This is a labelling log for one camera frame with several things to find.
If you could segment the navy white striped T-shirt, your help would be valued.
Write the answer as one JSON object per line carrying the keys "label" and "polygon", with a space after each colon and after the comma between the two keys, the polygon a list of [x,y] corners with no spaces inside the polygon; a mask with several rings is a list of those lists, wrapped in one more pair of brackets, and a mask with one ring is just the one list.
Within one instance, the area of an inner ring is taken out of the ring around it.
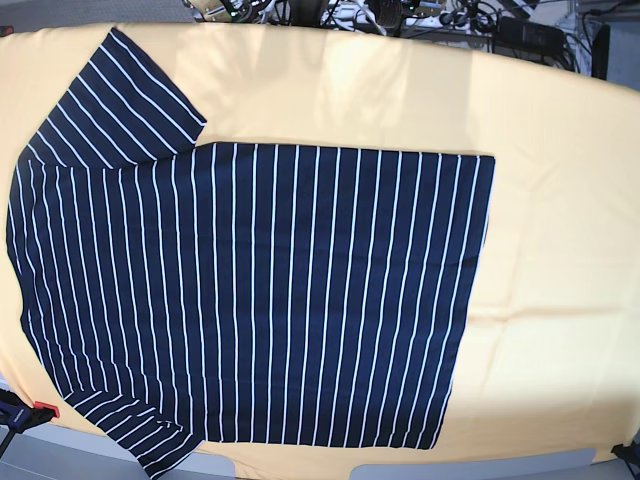
{"label": "navy white striped T-shirt", "polygon": [[114,29],[21,152],[7,250],[59,395],[152,479],[205,441],[434,447],[494,158],[205,124]]}

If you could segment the white power strip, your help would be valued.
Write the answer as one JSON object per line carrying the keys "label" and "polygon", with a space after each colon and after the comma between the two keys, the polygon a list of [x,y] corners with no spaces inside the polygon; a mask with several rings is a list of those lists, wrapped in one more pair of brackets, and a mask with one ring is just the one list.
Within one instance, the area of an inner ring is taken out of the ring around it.
{"label": "white power strip", "polygon": [[461,1],[330,1],[321,26],[386,35],[430,30],[471,31],[480,24],[477,2]]}

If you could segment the yellow table cloth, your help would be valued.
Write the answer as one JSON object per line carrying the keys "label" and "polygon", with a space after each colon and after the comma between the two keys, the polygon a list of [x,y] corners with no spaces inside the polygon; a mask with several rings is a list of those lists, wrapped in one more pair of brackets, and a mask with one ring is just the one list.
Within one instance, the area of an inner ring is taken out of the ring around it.
{"label": "yellow table cloth", "polygon": [[248,479],[346,479],[371,464],[592,449],[639,428],[639,96],[550,67],[383,36],[232,24],[120,24],[1,42],[1,371],[58,424],[105,438],[59,395],[21,325],[7,250],[16,162],[111,30],[205,118],[198,143],[495,160],[484,245],[434,447],[205,441]]}

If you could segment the black power adapter box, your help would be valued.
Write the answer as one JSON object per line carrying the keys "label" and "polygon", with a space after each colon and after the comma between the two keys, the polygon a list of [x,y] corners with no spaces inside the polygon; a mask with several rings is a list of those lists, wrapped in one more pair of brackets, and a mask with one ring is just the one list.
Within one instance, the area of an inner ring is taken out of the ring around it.
{"label": "black power adapter box", "polygon": [[493,34],[494,42],[528,53],[560,56],[565,33],[559,28],[512,17],[501,17]]}

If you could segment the red black clamp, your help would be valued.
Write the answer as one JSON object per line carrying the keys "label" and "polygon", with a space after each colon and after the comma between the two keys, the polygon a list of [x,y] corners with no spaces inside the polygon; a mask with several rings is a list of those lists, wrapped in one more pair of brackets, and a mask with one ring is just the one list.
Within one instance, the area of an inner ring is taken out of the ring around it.
{"label": "red black clamp", "polygon": [[29,406],[12,391],[1,390],[1,425],[8,428],[7,434],[1,441],[1,455],[17,434],[46,424],[59,417],[59,409],[44,403]]}

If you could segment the black corner clamp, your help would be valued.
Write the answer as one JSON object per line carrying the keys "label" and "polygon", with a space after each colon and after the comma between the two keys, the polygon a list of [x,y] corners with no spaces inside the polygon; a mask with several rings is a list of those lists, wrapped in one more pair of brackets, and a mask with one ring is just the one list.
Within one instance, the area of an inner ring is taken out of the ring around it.
{"label": "black corner clamp", "polygon": [[634,480],[640,479],[640,444],[632,441],[629,445],[618,444],[611,453],[627,466]]}

